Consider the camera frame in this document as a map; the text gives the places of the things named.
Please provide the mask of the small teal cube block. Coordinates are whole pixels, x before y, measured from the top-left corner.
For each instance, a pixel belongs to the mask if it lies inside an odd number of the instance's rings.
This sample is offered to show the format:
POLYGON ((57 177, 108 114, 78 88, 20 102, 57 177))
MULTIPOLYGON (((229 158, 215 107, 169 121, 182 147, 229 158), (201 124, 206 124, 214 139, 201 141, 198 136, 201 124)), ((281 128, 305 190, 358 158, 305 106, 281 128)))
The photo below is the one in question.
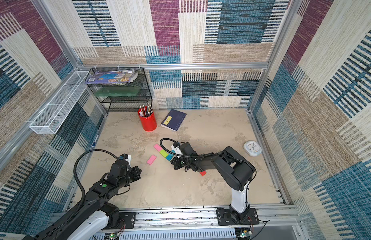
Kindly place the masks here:
POLYGON ((172 158, 173 158, 173 155, 171 155, 171 154, 169 154, 169 155, 166 157, 166 159, 167 159, 168 161, 171 161, 172 158))

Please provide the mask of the light green long block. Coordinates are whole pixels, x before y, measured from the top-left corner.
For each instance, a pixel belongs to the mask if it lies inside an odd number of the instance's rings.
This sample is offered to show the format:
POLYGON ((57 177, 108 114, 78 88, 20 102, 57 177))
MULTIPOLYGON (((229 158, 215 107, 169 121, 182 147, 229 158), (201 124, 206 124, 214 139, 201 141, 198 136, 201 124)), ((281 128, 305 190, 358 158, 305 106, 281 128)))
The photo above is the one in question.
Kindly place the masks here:
POLYGON ((167 158, 168 157, 168 153, 165 151, 165 150, 160 150, 159 153, 164 157, 164 158, 167 158))

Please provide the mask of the pink long block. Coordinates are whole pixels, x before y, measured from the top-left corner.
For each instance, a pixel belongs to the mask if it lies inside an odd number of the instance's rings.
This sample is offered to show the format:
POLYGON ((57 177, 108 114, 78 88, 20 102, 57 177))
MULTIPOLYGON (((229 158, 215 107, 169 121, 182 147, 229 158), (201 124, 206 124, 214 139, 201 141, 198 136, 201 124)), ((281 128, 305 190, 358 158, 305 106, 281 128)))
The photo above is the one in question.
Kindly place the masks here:
POLYGON ((158 152, 160 152, 160 151, 163 150, 163 148, 162 148, 160 145, 158 145, 158 144, 155 144, 153 147, 154 147, 158 152))

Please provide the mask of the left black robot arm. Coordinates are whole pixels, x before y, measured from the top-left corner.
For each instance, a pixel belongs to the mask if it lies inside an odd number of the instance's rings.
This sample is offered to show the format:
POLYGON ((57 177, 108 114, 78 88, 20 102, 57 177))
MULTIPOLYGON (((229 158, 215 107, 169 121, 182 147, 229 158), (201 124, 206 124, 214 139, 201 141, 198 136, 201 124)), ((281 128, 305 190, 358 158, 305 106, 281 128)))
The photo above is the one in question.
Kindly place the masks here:
POLYGON ((74 208, 47 229, 24 240, 87 240, 104 228, 122 227, 124 220, 119 216, 119 208, 109 203, 118 194, 119 189, 130 187, 140 180, 142 170, 131 167, 126 160, 117 160, 112 164, 107 177, 93 184, 74 208))

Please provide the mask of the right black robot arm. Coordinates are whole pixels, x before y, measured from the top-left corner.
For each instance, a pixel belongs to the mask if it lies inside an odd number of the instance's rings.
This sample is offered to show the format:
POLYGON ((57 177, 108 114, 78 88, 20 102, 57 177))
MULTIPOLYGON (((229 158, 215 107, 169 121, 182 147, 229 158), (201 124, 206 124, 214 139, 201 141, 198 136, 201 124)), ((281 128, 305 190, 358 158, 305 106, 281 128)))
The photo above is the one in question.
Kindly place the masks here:
POLYGON ((256 169, 234 148, 226 147, 218 153, 198 155, 190 143, 175 142, 171 146, 174 153, 170 163, 175 170, 184 168, 194 172, 217 170, 232 189, 231 209, 237 214, 244 213, 249 207, 248 186, 255 177, 256 169))

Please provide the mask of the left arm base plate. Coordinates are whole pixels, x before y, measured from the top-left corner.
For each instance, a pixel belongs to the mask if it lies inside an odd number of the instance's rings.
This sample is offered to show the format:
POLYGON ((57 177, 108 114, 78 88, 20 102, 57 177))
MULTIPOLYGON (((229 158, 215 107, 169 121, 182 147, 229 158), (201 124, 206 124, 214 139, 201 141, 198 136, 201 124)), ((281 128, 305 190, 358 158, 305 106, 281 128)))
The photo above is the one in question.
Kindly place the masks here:
POLYGON ((136 212, 120 212, 112 214, 108 219, 108 224, 103 230, 133 229, 135 224, 136 212))

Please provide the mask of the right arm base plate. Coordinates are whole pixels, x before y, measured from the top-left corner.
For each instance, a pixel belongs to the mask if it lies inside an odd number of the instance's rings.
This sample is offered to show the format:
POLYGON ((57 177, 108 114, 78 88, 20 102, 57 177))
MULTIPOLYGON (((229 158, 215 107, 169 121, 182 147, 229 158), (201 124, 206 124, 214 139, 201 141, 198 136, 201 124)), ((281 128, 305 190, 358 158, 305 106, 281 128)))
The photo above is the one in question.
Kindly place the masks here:
POLYGON ((247 208, 243 213, 236 212, 233 208, 217 208, 216 215, 219 226, 230 225, 258 225, 260 220, 255 208, 247 208))

